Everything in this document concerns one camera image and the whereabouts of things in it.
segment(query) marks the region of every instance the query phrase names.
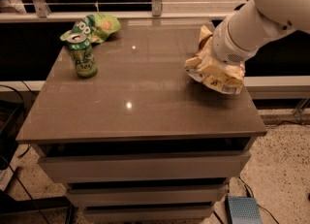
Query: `table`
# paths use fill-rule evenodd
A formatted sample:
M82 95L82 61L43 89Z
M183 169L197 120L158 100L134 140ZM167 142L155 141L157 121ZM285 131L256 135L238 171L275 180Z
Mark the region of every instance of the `table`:
M63 48L18 136L90 222L206 218L266 133L246 88L222 95L183 64L207 19L124 19L94 46L98 74Z

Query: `speckled floor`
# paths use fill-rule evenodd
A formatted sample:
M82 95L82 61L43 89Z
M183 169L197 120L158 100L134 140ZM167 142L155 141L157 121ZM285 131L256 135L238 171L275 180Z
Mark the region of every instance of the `speckled floor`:
M292 110L260 110L268 122L279 123L283 116L290 115ZM304 119L310 122L310 110L304 113ZM17 154L25 149L18 148ZM310 219L310 126L300 126L284 123L280 126L268 126L265 137L256 139L251 148L252 157L241 172L241 178L252 188L259 205L269 210L281 224L306 224ZM37 153L31 149L18 161L17 171L34 198L63 196L65 188L55 184L37 166ZM8 188L8 194L16 200L27 200L28 197L18 182L13 179ZM230 195L246 196L244 184L236 177L230 182ZM224 200L215 205L215 210L228 223L224 209ZM65 208L43 210L49 223L65 223L67 210ZM260 208L263 224L273 224L275 221ZM37 211L14 214L1 214L1 224L36 224L45 223ZM75 215L75 223L88 224L82 217L82 209ZM166 224L178 223L219 223L215 215L201 220L172 220Z

